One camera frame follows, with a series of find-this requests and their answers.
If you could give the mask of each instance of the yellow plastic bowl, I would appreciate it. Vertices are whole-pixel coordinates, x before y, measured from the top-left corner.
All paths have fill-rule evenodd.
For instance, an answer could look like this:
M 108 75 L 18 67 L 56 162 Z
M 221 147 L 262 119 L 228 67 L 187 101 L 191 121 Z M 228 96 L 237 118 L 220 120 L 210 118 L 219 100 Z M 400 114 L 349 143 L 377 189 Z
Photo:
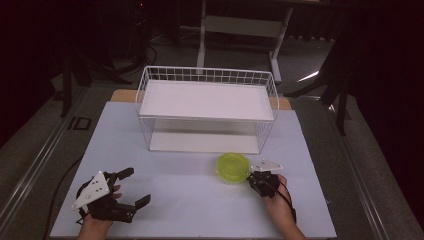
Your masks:
M 250 175 L 250 160 L 240 153 L 224 153 L 217 160 L 216 172 L 226 183 L 243 182 Z

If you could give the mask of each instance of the wire basket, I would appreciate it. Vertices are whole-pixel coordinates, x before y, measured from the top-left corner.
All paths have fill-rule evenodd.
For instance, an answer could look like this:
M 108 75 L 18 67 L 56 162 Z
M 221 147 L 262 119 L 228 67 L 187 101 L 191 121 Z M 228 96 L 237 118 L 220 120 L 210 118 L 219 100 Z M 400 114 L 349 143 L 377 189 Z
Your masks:
M 147 106 L 145 106 L 146 103 L 146 95 L 150 96 L 149 98 L 162 98 L 160 94 L 154 95 L 152 93 L 153 89 L 153 83 L 166 83 L 166 84 L 178 84 L 175 85 L 176 91 L 178 91 L 178 87 L 181 85 L 194 87 L 193 91 L 184 93 L 185 95 L 190 95 L 190 93 L 193 93 L 194 91 L 197 91 L 197 86 L 200 87 L 212 87 L 213 89 L 218 89 L 217 91 L 222 91 L 223 89 L 225 91 L 233 91 L 234 97 L 228 98 L 228 105 L 231 105 L 230 103 L 236 100 L 239 100 L 239 95 L 245 91 L 246 89 L 263 89 L 264 94 L 266 95 L 266 103 L 265 108 L 270 109 L 270 114 L 272 115 L 271 118 L 267 121 L 262 120 L 252 120 L 247 118 L 238 118 L 237 116 L 231 116 L 231 117 L 225 117 L 225 118 L 215 118 L 213 114 L 217 112 L 216 108 L 213 111 L 211 110 L 212 115 L 208 115 L 207 113 L 205 116 L 191 116 L 191 115 L 185 115 L 185 116 L 176 116 L 179 115 L 178 113 L 175 115 L 170 116 L 163 116 L 163 115 L 146 115 L 143 114 L 142 111 L 143 108 L 147 109 Z M 219 94 L 217 91 L 211 92 L 205 92 L 204 95 L 209 96 L 209 94 Z M 143 75 L 138 87 L 137 96 L 136 96 L 136 103 L 137 103 L 137 110 L 139 113 L 140 118 L 140 124 L 143 129 L 144 138 L 146 141 L 146 144 L 150 150 L 158 150 L 152 148 L 152 139 L 154 138 L 154 133 L 156 131 L 157 125 L 159 125 L 158 121 L 161 121 L 161 124 L 163 124 L 164 121 L 166 121 L 166 124 L 172 127 L 176 127 L 177 129 L 187 132 L 189 131 L 190 127 L 196 128 L 196 131 L 209 131 L 214 134 L 213 131 L 219 131 L 219 129 L 215 128 L 209 128 L 209 126 L 213 123 L 221 124 L 220 126 L 224 126 L 224 128 L 227 129 L 237 129 L 237 126 L 241 126 L 245 123 L 251 124 L 254 126 L 254 135 L 256 137 L 256 144 L 257 149 L 252 151 L 238 151 L 237 147 L 231 148 L 231 144 L 229 144 L 229 149 L 200 149 L 198 151 L 200 152 L 244 152 L 244 153 L 260 153 L 261 149 L 263 148 L 267 136 L 273 126 L 273 122 L 275 118 L 277 117 L 276 111 L 279 109 L 279 101 L 278 101 L 278 95 L 274 83 L 274 79 L 272 76 L 272 73 L 265 72 L 265 71 L 251 71 L 251 70 L 238 70 L 238 69 L 219 69 L 219 68 L 190 68 L 190 67 L 164 67 L 164 66 L 147 66 L 145 67 L 143 71 Z M 167 104 L 174 104 L 174 101 L 170 101 Z M 169 149 L 170 151 L 190 151 L 190 150 L 184 150 L 182 149 Z

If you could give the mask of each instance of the white table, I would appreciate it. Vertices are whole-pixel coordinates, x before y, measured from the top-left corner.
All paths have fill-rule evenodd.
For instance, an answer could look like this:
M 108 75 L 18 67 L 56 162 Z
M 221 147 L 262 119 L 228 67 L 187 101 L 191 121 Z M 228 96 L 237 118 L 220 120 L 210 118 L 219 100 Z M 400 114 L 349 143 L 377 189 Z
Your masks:
M 227 185 L 215 173 L 219 154 L 149 152 L 133 103 L 108 102 L 79 166 L 52 237 L 74 237 L 80 226 L 71 210 L 76 191 L 98 171 L 135 173 L 122 185 L 120 203 L 134 204 L 151 194 L 131 224 L 116 222 L 112 238 L 280 238 L 259 195 L 248 183 Z M 252 164 L 266 158 L 284 167 L 298 226 L 308 238 L 336 237 L 296 113 L 278 112 L 260 155 L 246 155 Z

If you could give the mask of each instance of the robotic hand exoskeleton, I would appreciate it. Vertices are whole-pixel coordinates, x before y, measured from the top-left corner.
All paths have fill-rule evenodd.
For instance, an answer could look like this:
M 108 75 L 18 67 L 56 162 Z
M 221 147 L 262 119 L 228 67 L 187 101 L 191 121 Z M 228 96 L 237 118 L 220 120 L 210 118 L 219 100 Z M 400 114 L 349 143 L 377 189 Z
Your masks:
M 127 168 L 118 173 L 99 172 L 78 190 L 72 209 L 79 209 L 82 219 L 90 213 L 93 218 L 99 220 L 131 223 L 137 210 L 150 202 L 150 194 L 136 201 L 134 206 L 120 204 L 113 198 L 113 187 L 117 179 L 122 180 L 133 173 L 134 168 Z
M 283 183 L 280 182 L 277 175 L 271 174 L 271 171 L 255 171 L 250 173 L 250 176 L 247 179 L 249 180 L 250 187 L 255 190 L 261 197 L 268 196 L 270 198 L 273 198 L 275 194 L 278 194 L 280 197 L 282 197 L 284 201 L 289 205 L 294 222 L 296 222 L 296 210 L 293 208 L 289 190 Z M 280 184 L 283 185 L 286 189 L 289 199 L 287 199 L 287 197 L 285 197 L 281 192 L 278 191 Z

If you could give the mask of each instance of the person's arm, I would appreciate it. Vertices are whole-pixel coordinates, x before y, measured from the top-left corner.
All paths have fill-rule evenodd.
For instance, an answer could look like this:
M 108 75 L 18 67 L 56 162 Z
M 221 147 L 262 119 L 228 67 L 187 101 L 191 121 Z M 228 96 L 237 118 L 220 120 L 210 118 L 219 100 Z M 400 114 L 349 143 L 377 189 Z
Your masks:
M 120 185 L 113 187 L 113 198 L 117 199 L 121 197 L 121 193 L 115 193 L 120 188 Z M 94 219 L 91 217 L 91 214 L 87 214 L 83 220 L 77 240 L 104 240 L 112 223 L 113 221 Z
M 280 182 L 287 185 L 287 179 L 281 175 L 278 175 Z M 287 199 L 290 199 L 286 188 L 280 184 L 278 191 L 282 193 Z M 280 230 L 284 239 L 286 240 L 300 240 L 306 239 L 302 231 L 297 227 L 294 222 L 290 206 L 284 201 L 279 195 L 275 195 L 273 198 L 263 197 L 264 204 L 270 215 L 275 226 Z

